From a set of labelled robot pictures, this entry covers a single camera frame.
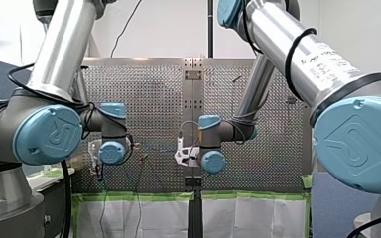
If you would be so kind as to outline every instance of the white object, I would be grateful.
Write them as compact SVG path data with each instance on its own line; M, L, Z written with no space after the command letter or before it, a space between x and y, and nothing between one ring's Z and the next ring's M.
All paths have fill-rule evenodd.
M184 138L178 137L178 148L175 152L176 162L185 167L199 167L196 158L199 155L199 147L184 147Z
M370 222L371 220L371 214L365 213L361 214L354 219L354 228L357 229L358 227L366 224L367 222ZM361 234L366 238L371 238L370 229L366 229L361 232Z
M128 201L106 199L82 202L78 208L77 237L188 238L188 201Z

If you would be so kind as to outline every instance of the vertical metal post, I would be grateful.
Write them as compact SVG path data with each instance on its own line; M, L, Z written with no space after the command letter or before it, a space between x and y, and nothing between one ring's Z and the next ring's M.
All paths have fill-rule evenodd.
M213 0L208 0L208 57L214 57L214 3Z
M203 59L185 59L183 79L183 121L198 121L203 114ZM198 137L198 128L194 124L187 125L183 130L184 144L189 146ZM184 168L185 187L194 192L194 200L189 202L188 237L202 238L202 197L201 168Z

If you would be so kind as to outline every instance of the green tape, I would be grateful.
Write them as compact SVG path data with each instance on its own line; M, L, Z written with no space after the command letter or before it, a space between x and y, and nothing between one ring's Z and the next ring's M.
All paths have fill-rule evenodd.
M303 181L303 187L305 189L312 188L312 175L302 176L302 181Z
M73 199L77 202L94 202L104 201L105 192L103 193L90 193L90 194L76 194ZM109 191L107 192L107 201L148 201L148 202L161 202L161 201L189 201L193 199L192 192L173 192L173 193L138 193L131 191Z
M221 200L235 198L254 198L268 200L307 200L308 193L275 193L262 191L203 191L204 200Z
M311 231L311 195L307 195L306 199L306 228L305 228L305 236L309 238L309 233Z
M60 177L63 175L62 170L53 170L53 171L48 171L44 174L45 177L51 177L51 178L56 178Z

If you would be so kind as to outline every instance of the white wall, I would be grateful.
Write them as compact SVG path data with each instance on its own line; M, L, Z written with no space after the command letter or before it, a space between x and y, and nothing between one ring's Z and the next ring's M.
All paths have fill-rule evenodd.
M0 0L0 61L34 62L44 37L32 0Z
M252 58L248 44L216 22L218 58ZM108 6L95 23L90 54L108 57L137 0ZM116 57L199 57L207 55L206 0L143 0L119 42ZM381 71L381 0L300 0L302 23L365 71ZM0 0L0 60L34 61L43 37L31 0Z
M93 29L89 54L109 57L138 0L118 0L107 7ZM217 58L253 58L249 45L216 20L214 1L214 55ZM318 0L301 0L302 22L318 27ZM44 36L31 0L0 0L0 60L33 62ZM143 0L119 41L116 57L200 57L207 55L207 0Z
M364 72L381 72L381 0L320 0L320 38Z
M107 8L94 25L90 55L109 57L117 35L138 0L120 1ZM249 45L217 23L214 1L214 56L253 58ZM301 0L302 23L318 27L318 0ZM143 0L119 41L115 57L207 56L207 0Z

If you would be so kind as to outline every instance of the perforated metal panel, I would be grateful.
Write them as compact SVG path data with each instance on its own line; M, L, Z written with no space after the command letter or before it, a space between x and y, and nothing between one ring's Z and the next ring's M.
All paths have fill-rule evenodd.
M139 173L140 190L182 191L182 168L172 154L182 122L181 59L90 59L84 72L90 100L124 102L128 132L141 144L121 167L105 167L111 190L135 190ZM101 191L103 184L90 174L91 158L87 143L99 138L92 133L82 143L85 168L73 180L75 192Z
M205 61L205 114L233 116L252 63L244 59ZM267 103L258 113L258 137L245 145L223 143L226 170L217 176L205 175L203 188L300 191L303 166L309 165L309 158L303 157L305 105L292 104L293 99L285 79L277 74Z
M127 126L141 144L122 167L105 169L108 188L183 191L184 173L173 155L184 109L184 59L88 59L84 72L91 101L125 102ZM253 59L204 59L203 91L193 100L203 101L204 114L231 118L238 107ZM267 103L259 113L259 136L243 146L223 143L227 169L217 176L203 177L203 189L250 189L292 192L302 190L301 175L310 171L310 130L304 138L304 104L294 98L284 78L276 77ZM73 180L75 192L101 191L103 184L89 172L88 141L81 149L85 168ZM139 160L148 157L140 166Z

